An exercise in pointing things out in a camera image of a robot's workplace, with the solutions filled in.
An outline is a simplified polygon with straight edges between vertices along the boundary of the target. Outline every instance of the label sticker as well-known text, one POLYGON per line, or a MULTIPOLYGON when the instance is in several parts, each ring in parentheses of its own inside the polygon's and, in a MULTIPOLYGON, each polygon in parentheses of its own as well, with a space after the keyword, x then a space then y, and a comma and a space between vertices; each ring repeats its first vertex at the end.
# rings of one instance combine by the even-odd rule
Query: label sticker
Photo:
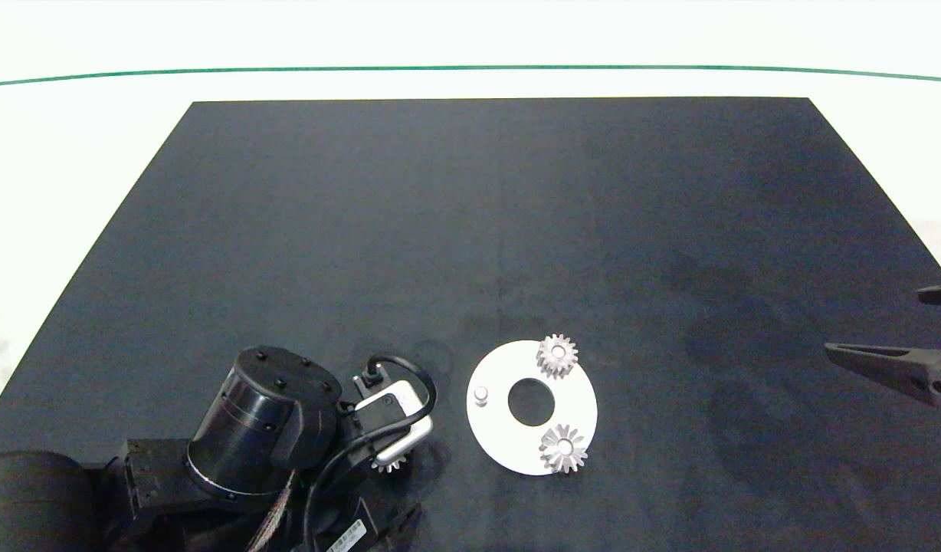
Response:
POLYGON ((362 523, 362 520, 355 520, 355 523, 351 524, 351 527, 348 527, 348 530, 334 541, 334 544, 327 549, 327 552, 348 552, 352 546, 355 546, 355 543, 365 537, 366 532, 369 532, 369 530, 362 523))

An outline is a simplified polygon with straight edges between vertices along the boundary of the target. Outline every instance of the green line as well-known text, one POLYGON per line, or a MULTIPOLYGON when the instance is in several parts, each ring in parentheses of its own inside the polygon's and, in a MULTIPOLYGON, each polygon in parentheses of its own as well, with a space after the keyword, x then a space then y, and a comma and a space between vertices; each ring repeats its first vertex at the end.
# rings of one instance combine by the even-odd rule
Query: green line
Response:
POLYGON ((705 71, 771 71, 776 73, 850 74, 853 77, 906 78, 910 81, 935 81, 941 77, 925 74, 878 73, 874 71, 849 71, 845 69, 813 69, 813 67, 768 67, 755 65, 399 65, 399 66, 344 66, 344 67, 208 67, 208 69, 155 69, 145 71, 113 71, 110 73, 63 74, 60 77, 19 78, 0 80, 0 87, 12 84, 50 83, 51 81, 75 81, 78 78, 138 77, 143 74, 194 74, 194 73, 296 73, 336 71, 501 71, 501 70, 705 70, 705 71))

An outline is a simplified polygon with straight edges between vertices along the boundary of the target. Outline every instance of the white disk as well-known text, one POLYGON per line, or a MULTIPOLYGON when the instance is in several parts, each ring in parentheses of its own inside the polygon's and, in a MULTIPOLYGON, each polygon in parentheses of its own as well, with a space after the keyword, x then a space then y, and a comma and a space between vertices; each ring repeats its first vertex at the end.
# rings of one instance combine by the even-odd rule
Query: white disk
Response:
POLYGON ((583 368, 576 363, 565 377, 547 376, 536 364, 538 347, 537 341, 505 343, 477 364, 467 385, 467 420, 477 442, 495 462, 525 475, 555 474, 539 450, 549 429, 578 429, 583 440, 576 446, 583 448, 596 431, 596 395, 583 368), (526 425, 512 415, 508 394, 522 380, 538 380, 552 392, 555 406, 547 422, 526 425))

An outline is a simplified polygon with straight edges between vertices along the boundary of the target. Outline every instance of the black table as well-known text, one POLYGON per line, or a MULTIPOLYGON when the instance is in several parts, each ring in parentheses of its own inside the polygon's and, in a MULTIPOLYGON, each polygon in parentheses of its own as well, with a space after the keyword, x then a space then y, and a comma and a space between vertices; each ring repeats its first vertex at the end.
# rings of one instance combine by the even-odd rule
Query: black table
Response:
POLYGON ((44 322, 0 451, 190 436, 232 357, 420 360, 416 550, 941 550, 941 412, 821 342, 941 346, 941 271, 805 99, 194 104, 44 322), (564 332, 586 468, 500 468, 489 350, 564 332))

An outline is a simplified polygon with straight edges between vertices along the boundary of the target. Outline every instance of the silver gear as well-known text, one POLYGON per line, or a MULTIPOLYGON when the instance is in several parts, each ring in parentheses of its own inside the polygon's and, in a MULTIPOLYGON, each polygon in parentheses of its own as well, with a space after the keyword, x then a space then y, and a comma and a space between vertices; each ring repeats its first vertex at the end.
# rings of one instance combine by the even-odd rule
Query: silver gear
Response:
POLYGON ((575 343, 562 334, 552 334, 538 343, 535 360, 546 376, 566 377, 579 358, 575 343))
POLYGON ((402 468, 402 462, 406 462, 406 457, 404 455, 401 455, 401 457, 399 457, 398 460, 394 461, 390 465, 379 465, 377 464, 377 462, 372 462, 372 469, 377 469, 377 471, 379 471, 379 474, 381 474, 382 472, 386 472, 386 474, 392 474, 394 469, 402 468))
POLYGON ((583 459, 586 458, 586 447, 579 446, 582 440, 579 430, 571 431, 568 425, 562 427, 557 424, 554 429, 546 431, 542 436, 542 444, 538 447, 545 467, 563 474, 568 474, 569 469, 578 472, 580 465, 584 465, 583 459))

